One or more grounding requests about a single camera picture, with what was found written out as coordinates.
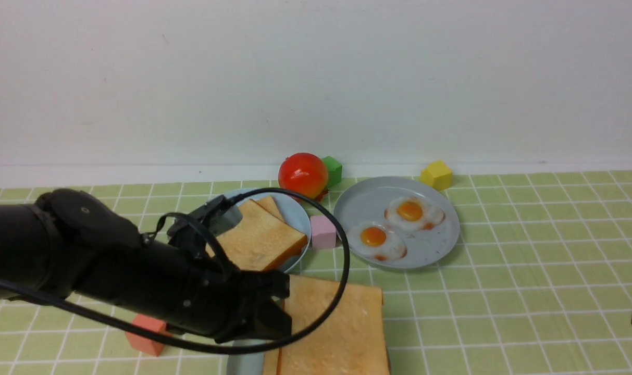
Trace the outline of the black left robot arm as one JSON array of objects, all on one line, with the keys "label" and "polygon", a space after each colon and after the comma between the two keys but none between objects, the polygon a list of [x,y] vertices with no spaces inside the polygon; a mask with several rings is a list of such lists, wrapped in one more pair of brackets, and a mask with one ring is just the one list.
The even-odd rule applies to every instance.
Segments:
[{"label": "black left robot arm", "polygon": [[164,244],[92,195],[58,189],[34,204],[0,205],[0,279],[59,299],[77,292],[162,321],[173,334],[284,339],[292,319],[274,298],[289,295],[289,278],[197,249],[205,242],[194,223],[231,233],[241,219],[221,195],[178,219],[176,238]]}]

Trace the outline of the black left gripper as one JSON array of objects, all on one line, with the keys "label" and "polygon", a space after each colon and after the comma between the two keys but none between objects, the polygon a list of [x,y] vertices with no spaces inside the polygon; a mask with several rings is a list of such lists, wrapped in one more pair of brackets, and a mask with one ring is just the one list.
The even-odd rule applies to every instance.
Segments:
[{"label": "black left gripper", "polygon": [[196,274],[181,297],[180,330],[226,343],[279,340],[291,334],[291,317],[280,301],[290,295],[290,277],[277,270]]}]

